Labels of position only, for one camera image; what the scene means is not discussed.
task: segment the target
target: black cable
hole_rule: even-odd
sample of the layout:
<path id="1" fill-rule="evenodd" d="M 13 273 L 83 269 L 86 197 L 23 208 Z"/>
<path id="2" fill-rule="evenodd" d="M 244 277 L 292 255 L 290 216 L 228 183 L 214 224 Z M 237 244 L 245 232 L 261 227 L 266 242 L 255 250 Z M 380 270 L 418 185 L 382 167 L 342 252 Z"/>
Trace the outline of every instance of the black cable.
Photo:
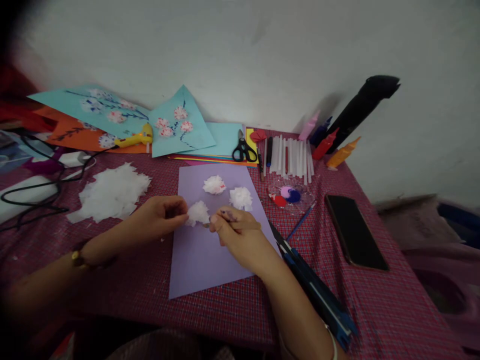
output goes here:
<path id="1" fill-rule="evenodd" d="M 32 145 L 30 145 L 30 143 L 26 140 L 26 138 L 41 141 L 42 143 L 44 143 L 48 146 L 51 146 L 51 145 L 48 144 L 47 142 L 45 142 L 45 141 L 43 141 L 43 140 L 41 140 L 37 137 L 31 136 L 31 135 L 21 136 L 20 138 L 26 146 L 28 146 L 30 149 L 32 149 L 36 153 L 38 153 L 38 154 L 40 154 L 40 155 L 42 155 L 42 156 L 44 156 L 44 157 L 46 157 L 50 160 L 53 160 L 58 164 L 60 164 L 61 170 L 60 170 L 60 173 L 58 174 L 56 180 L 54 180 L 54 181 L 46 182 L 46 183 L 43 183 L 43 184 L 19 187 L 19 188 L 13 189 L 13 190 L 9 190 L 9 191 L 5 192 L 4 194 L 2 194 L 0 196 L 0 200 L 2 200 L 5 203 L 13 204 L 13 205 L 29 206 L 28 209 L 26 209 L 25 211 L 23 211 L 22 213 L 20 213 L 18 215 L 16 225 L 5 227 L 5 228 L 0 228 L 0 233 L 4 232 L 4 231 L 7 231 L 7 230 L 10 230 L 10 229 L 14 229 L 14 228 L 17 228 L 17 230 L 19 230 L 20 227 L 22 227 L 23 225 L 33 223 L 37 220 L 40 220 L 40 219 L 43 219 L 43 218 L 46 218 L 46 217 L 49 217 L 49 216 L 62 214 L 62 213 L 66 213 L 66 212 L 70 211 L 70 209 L 68 207 L 58 207 L 58 206 L 53 205 L 53 203 L 59 198 L 59 196 L 62 192 L 61 184 L 81 180 L 84 176 L 85 169 L 87 168 L 88 164 L 92 161 L 93 158 L 95 158 L 99 154 L 102 154 L 102 153 L 104 153 L 108 150 L 118 149 L 118 146 L 115 145 L 113 147 L 106 148 L 105 150 L 102 150 L 102 151 L 99 151 L 99 152 L 93 154 L 83 164 L 83 166 L 81 168 L 81 173 L 78 175 L 78 177 L 72 177 L 70 179 L 62 180 L 61 179 L 62 175 L 64 174 L 64 172 L 66 170 L 65 165 L 62 162 L 60 162 L 59 160 L 53 158 L 52 156 L 47 155 L 47 154 L 39 151 L 38 149 L 34 148 Z M 23 191 L 23 190 L 28 190 L 28 189 L 40 188 L 40 187 L 48 186 L 48 185 L 55 185 L 56 189 L 57 189 L 57 192 L 54 195 L 46 198 L 45 200 L 43 200 L 41 202 L 29 203 L 29 202 L 12 201 L 12 200 L 8 200 L 8 199 L 5 198 L 5 196 L 8 195 L 8 194 L 12 194 L 12 193 L 15 193 L 15 192 L 18 192 L 18 191 Z M 46 209 L 46 210 L 53 210 L 53 211 L 51 211 L 49 213 L 46 213 L 46 214 L 36 216 L 33 219 L 30 219 L 30 220 L 27 220 L 27 221 L 22 221 L 25 215 L 27 215 L 27 214 L 29 214 L 29 213 L 37 210 L 37 209 Z"/>

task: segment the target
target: red plaid tablecloth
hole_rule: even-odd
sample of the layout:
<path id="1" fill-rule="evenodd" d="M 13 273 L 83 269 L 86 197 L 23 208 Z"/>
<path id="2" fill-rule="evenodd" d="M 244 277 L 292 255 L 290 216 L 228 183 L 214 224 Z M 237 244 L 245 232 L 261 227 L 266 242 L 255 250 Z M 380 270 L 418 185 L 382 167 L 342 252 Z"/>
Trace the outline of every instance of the red plaid tablecloth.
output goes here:
<path id="1" fill-rule="evenodd" d="M 268 131 L 268 135 L 277 132 Z M 63 186 L 57 204 L 80 208 L 78 194 L 92 175 L 131 162 L 152 177 L 144 203 L 155 195 L 177 193 L 181 160 L 151 158 L 146 154 L 105 153 L 87 176 Z M 463 353 L 454 335 L 405 261 L 374 207 L 346 164 L 329 171 L 314 161 L 310 185 L 318 205 L 291 240 L 305 260 L 345 304 L 359 329 L 349 355 L 352 359 L 459 359 Z M 267 197 L 270 175 L 260 182 L 258 169 L 249 168 L 267 217 L 286 238 L 301 216 L 292 216 Z M 0 189 L 29 177 L 18 169 L 0 180 Z M 326 194 L 355 199 L 385 256 L 390 272 L 350 266 L 342 255 L 335 228 L 325 205 Z M 106 219 L 70 224 L 56 215 L 0 233 L 0 279 L 4 285 L 43 267 L 72 246 L 117 224 Z M 172 242 L 152 243 L 119 259 L 115 266 L 97 271 L 81 288 L 82 311 L 127 320 L 172 326 L 259 349 L 278 344 L 277 329 L 267 293 L 260 280 L 250 277 L 191 295 L 168 300 Z"/>

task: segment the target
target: red bottle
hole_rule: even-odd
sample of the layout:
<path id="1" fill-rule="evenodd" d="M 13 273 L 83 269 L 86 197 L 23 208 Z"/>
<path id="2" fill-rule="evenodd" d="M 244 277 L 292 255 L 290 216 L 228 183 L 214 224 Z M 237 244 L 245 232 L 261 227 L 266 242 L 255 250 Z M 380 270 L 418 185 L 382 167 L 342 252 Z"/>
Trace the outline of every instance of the red bottle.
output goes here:
<path id="1" fill-rule="evenodd" d="M 328 135 L 326 138 L 322 140 L 322 142 L 317 146 L 315 151 L 313 152 L 313 155 L 311 156 L 315 160 L 320 160 L 321 158 L 324 157 L 324 155 L 327 153 L 327 151 L 330 149 L 332 144 L 334 143 L 335 138 L 337 137 L 337 131 L 340 128 L 337 127 L 334 132 L 332 132 L 330 135 Z"/>

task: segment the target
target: black phone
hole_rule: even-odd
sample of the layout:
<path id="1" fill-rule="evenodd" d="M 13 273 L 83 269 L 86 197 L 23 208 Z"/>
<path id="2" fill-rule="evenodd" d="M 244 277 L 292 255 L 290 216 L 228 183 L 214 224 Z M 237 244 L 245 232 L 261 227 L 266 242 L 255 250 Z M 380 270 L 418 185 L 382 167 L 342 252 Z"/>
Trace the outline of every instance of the black phone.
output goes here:
<path id="1" fill-rule="evenodd" d="M 389 265 L 380 252 L 355 200 L 337 195 L 326 195 L 325 200 L 348 263 L 389 271 Z"/>

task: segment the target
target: blue bottle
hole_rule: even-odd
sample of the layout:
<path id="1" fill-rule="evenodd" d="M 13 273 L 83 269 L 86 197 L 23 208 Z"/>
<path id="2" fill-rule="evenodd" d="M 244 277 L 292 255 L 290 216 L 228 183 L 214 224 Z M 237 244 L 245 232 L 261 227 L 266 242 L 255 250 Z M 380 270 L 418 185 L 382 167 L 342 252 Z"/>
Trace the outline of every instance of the blue bottle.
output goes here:
<path id="1" fill-rule="evenodd" d="M 325 121 L 323 123 L 323 125 L 320 125 L 316 130 L 315 132 L 313 133 L 313 135 L 310 137 L 310 144 L 312 145 L 315 145 L 315 147 L 317 147 L 320 143 L 319 140 L 323 139 L 325 133 L 327 132 L 329 126 L 330 126 L 330 122 L 332 121 L 332 116 L 330 116 L 327 121 Z"/>

